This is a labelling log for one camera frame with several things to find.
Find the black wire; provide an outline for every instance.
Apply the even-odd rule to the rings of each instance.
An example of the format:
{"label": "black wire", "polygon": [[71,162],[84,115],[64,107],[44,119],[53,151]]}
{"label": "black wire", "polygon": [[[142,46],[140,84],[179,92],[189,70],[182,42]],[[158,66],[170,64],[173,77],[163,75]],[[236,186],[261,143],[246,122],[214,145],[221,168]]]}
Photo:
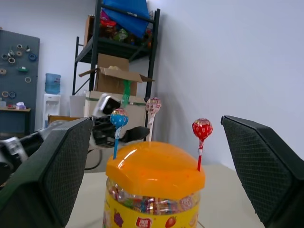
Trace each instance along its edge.
{"label": "black wire", "polygon": [[98,161],[98,164],[95,165],[95,166],[93,166],[93,167],[90,167],[90,168],[85,168],[85,170],[93,170],[93,169],[96,169],[96,168],[100,165],[102,159],[103,159],[102,151],[99,150],[99,161]]}

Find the blue lollipop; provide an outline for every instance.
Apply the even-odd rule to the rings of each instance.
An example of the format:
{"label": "blue lollipop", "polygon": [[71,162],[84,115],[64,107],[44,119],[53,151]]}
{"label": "blue lollipop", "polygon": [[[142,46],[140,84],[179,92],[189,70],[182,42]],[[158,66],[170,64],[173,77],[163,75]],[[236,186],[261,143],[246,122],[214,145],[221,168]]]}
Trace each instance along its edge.
{"label": "blue lollipop", "polygon": [[111,123],[116,127],[113,159],[115,159],[117,155],[117,147],[118,147],[120,131],[123,126],[127,125],[128,121],[129,121],[129,117],[127,115],[127,112],[122,108],[115,109],[111,114]]}

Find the red lollipop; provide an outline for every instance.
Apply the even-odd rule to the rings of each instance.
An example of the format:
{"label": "red lollipop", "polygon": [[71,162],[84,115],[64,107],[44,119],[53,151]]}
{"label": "red lollipop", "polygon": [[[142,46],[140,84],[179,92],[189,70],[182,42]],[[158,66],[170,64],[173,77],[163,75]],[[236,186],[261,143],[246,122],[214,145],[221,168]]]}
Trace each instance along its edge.
{"label": "red lollipop", "polygon": [[203,146],[204,146],[204,140],[211,135],[213,131],[212,124],[209,120],[205,118],[200,118],[193,122],[192,124],[193,133],[196,137],[199,138],[199,163],[198,163],[198,171],[200,171],[200,164],[201,164],[201,156],[203,154]]}

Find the white table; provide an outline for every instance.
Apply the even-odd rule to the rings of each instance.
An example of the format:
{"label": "white table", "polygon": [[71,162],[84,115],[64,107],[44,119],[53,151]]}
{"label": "white table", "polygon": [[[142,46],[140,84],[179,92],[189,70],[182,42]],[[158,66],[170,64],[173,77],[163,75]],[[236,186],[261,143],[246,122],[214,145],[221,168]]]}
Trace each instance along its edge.
{"label": "white table", "polygon": [[[199,222],[205,228],[264,228],[235,171],[221,165],[204,170]],[[102,227],[106,178],[104,172],[84,175],[67,228]]]}

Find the lollipop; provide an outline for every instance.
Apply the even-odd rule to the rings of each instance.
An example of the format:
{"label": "lollipop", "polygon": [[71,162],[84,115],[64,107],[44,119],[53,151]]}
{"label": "lollipop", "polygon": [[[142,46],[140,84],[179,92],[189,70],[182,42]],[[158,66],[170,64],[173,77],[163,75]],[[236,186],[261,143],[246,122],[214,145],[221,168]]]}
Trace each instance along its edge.
{"label": "lollipop", "polygon": [[200,171],[200,164],[201,164],[201,156],[203,154],[203,146],[204,146],[204,140],[211,135],[213,131],[212,124],[209,120],[205,118],[200,118],[192,124],[193,133],[196,137],[199,138],[199,163],[198,163],[198,171]]}
{"label": "lollipop", "polygon": [[162,102],[157,97],[150,98],[147,101],[147,104],[146,104],[147,111],[151,114],[151,118],[150,118],[150,121],[149,121],[149,125],[150,125],[149,141],[151,141],[151,139],[152,139],[152,131],[153,131],[154,118],[155,118],[155,115],[160,110],[161,105],[162,105]]}
{"label": "lollipop", "polygon": [[115,109],[111,114],[111,123],[116,127],[113,159],[115,159],[117,155],[117,147],[118,147],[120,131],[123,126],[127,125],[128,121],[129,121],[129,117],[127,115],[127,112],[122,108]]}

